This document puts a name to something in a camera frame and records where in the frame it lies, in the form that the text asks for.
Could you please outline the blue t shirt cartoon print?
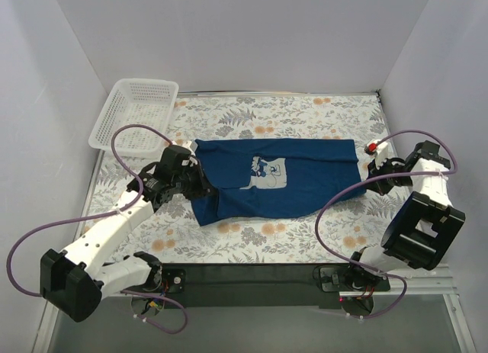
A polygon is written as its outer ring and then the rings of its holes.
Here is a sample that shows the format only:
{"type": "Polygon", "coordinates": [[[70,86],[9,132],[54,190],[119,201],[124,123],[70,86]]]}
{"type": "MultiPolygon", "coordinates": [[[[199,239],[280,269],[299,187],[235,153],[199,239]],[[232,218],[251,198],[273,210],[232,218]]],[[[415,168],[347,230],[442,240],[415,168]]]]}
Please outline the blue t shirt cartoon print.
{"type": "Polygon", "coordinates": [[[191,202],[200,226],[233,217],[310,215],[361,180],[353,140],[196,140],[196,157],[219,190],[217,207],[191,202]]]}

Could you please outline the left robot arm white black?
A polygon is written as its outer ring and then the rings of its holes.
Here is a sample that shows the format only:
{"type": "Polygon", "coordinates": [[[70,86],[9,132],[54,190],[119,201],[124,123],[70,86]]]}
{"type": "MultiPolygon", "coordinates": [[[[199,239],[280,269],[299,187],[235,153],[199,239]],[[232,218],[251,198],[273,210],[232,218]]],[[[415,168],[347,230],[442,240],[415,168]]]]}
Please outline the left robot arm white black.
{"type": "Polygon", "coordinates": [[[108,257],[144,221],[176,194],[189,200],[215,192],[196,156],[197,143],[172,144],[161,159],[136,175],[94,229],[62,251],[48,250],[40,260],[40,294],[75,322],[87,319],[100,302],[128,287],[158,290],[163,266],[157,257],[136,252],[122,262],[108,257]]]}

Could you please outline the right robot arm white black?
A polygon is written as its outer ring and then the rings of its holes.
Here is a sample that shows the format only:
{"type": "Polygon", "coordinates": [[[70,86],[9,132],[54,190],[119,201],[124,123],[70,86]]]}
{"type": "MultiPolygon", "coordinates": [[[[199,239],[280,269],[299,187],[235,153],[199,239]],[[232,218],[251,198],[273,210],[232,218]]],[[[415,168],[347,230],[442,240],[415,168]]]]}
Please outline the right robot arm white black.
{"type": "Polygon", "coordinates": [[[386,143],[370,143],[365,152],[374,157],[368,177],[401,172],[433,172],[429,176],[386,178],[367,185],[380,195],[395,186],[408,187],[410,196],[392,219],[380,245],[355,252],[352,259],[370,265],[373,271],[349,264],[344,282],[354,290],[374,288],[381,280],[379,271],[401,268],[431,271],[443,259],[465,222],[465,213],[455,209],[448,197],[449,159],[439,154],[440,146],[428,140],[417,143],[406,159],[389,158],[386,143]]]}

